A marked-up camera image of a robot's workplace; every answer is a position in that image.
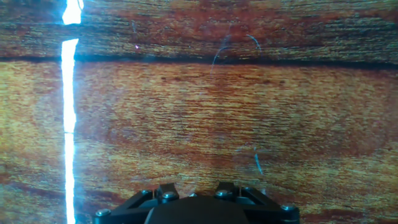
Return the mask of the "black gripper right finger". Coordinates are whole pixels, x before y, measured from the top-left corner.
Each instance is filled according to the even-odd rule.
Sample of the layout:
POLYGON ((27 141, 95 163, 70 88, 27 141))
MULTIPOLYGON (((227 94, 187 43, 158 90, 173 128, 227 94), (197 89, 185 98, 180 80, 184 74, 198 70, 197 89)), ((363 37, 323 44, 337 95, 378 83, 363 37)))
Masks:
POLYGON ((300 223, 298 207, 292 204, 279 205, 253 187, 238 187, 232 182, 220 182, 215 190, 214 198, 237 205, 249 223, 300 223))

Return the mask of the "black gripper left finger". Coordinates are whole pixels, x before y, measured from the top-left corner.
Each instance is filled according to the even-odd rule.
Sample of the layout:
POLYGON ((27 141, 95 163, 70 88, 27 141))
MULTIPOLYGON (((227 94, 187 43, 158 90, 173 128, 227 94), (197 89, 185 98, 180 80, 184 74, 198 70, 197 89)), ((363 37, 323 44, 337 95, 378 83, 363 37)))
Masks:
POLYGON ((161 184, 155 190, 141 190, 113 210, 102 208, 93 215, 93 224, 142 224, 158 205, 179 199, 174 183, 161 184))

